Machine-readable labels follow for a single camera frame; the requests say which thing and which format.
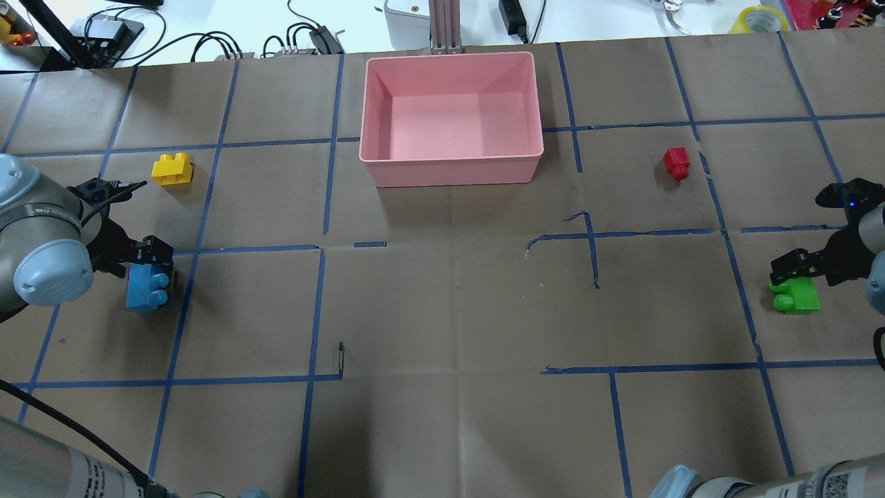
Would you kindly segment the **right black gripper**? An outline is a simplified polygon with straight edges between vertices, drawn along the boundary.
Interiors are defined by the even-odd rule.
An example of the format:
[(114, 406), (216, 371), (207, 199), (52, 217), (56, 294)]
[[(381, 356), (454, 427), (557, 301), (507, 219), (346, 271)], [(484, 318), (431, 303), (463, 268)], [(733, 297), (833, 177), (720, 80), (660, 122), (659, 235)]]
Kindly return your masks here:
[(825, 277), (828, 286), (838, 286), (849, 280), (866, 279), (870, 275), (877, 251), (870, 249), (861, 239), (859, 226), (847, 225), (831, 237), (818, 252), (803, 248), (772, 259), (770, 283), (780, 286), (799, 277)]

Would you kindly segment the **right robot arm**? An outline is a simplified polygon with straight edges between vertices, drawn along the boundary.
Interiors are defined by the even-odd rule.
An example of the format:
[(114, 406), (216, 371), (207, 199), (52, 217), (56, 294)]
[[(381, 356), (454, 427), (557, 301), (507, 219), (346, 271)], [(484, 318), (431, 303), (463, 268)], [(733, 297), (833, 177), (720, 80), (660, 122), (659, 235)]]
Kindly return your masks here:
[[(866, 282), (866, 299), (883, 313), (883, 205), (859, 220), (859, 237), (875, 253)], [(766, 484), (737, 478), (704, 480), (693, 469), (672, 467), (651, 493), (653, 497), (882, 497), (883, 454), (825, 465), (815, 472)]]

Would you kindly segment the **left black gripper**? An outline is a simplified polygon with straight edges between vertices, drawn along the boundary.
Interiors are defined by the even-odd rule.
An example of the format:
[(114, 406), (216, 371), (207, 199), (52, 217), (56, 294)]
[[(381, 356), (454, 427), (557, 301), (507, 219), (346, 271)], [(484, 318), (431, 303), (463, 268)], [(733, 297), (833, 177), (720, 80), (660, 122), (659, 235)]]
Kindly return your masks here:
[(84, 229), (96, 229), (86, 251), (91, 258), (92, 271), (126, 277), (124, 264), (149, 264), (173, 267), (174, 247), (156, 236), (146, 236), (142, 241), (130, 239), (126, 230), (103, 212), (90, 218)]

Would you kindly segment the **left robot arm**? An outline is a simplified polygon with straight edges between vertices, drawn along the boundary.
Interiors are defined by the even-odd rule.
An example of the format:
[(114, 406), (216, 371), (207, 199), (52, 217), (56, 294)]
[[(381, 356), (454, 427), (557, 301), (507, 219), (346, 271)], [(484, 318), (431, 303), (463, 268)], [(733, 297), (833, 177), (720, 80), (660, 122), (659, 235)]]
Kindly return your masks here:
[[(1, 308), (6, 321), (29, 306), (54, 308), (91, 289), (96, 273), (127, 281), (127, 308), (167, 305), (174, 249), (155, 236), (131, 239), (111, 220), (143, 182), (100, 178), (63, 186), (38, 167), (3, 154)], [(2, 392), (102, 451), (108, 461), (2, 418), (3, 497), (174, 497), (174, 490), (127, 460), (94, 432), (11, 382)]]

